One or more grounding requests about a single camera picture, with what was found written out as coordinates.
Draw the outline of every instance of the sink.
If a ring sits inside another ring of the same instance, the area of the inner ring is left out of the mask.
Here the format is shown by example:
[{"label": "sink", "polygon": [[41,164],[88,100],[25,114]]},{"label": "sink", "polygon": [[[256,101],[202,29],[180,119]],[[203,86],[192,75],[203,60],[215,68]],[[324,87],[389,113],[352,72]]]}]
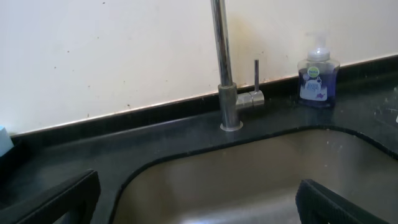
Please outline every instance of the sink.
[{"label": "sink", "polygon": [[356,136],[310,130],[157,164],[124,189],[113,223],[300,223],[313,179],[398,223],[398,161]]}]

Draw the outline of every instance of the transparent plastic bottle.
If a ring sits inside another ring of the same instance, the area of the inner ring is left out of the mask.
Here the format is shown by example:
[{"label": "transparent plastic bottle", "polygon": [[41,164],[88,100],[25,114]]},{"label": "transparent plastic bottle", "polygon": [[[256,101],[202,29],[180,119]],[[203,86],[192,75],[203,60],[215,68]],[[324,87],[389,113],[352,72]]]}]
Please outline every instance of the transparent plastic bottle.
[{"label": "transparent plastic bottle", "polygon": [[340,63],[330,59],[325,47],[325,34],[309,34],[316,37],[315,49],[298,63],[298,102],[317,108],[332,107],[336,100],[336,77]]}]

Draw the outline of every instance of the black countertop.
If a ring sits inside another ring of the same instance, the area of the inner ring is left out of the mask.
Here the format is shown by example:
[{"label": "black countertop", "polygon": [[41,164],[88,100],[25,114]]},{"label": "black countertop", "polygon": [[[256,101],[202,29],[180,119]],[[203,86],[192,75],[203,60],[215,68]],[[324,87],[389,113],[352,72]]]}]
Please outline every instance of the black countertop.
[{"label": "black countertop", "polygon": [[107,223],[119,190],[151,164],[303,129],[353,134],[398,159],[398,72],[338,85],[336,106],[308,108],[295,95],[266,98],[241,116],[241,130],[220,129],[220,112],[191,116],[45,147],[0,185],[3,203],[20,202],[87,169],[98,171],[101,195],[92,223]]}]

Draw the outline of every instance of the backsplash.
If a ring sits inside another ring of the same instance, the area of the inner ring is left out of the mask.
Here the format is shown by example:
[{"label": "backsplash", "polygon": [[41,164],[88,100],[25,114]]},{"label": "backsplash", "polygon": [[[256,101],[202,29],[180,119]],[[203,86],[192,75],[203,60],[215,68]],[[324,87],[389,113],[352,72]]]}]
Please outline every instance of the backsplash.
[{"label": "backsplash", "polygon": [[[296,75],[327,30],[342,65],[398,53],[398,2],[226,0],[233,78]],[[210,0],[0,2],[0,125],[20,134],[217,92]]]}]

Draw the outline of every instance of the light blue object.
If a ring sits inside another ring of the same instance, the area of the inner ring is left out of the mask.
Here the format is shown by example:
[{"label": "light blue object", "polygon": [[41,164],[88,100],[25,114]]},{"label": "light blue object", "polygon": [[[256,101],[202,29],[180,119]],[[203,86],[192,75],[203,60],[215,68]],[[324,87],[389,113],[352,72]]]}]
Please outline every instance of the light blue object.
[{"label": "light blue object", "polygon": [[6,128],[0,126],[0,156],[4,155],[13,147],[14,144],[12,143],[10,136],[8,136]]}]

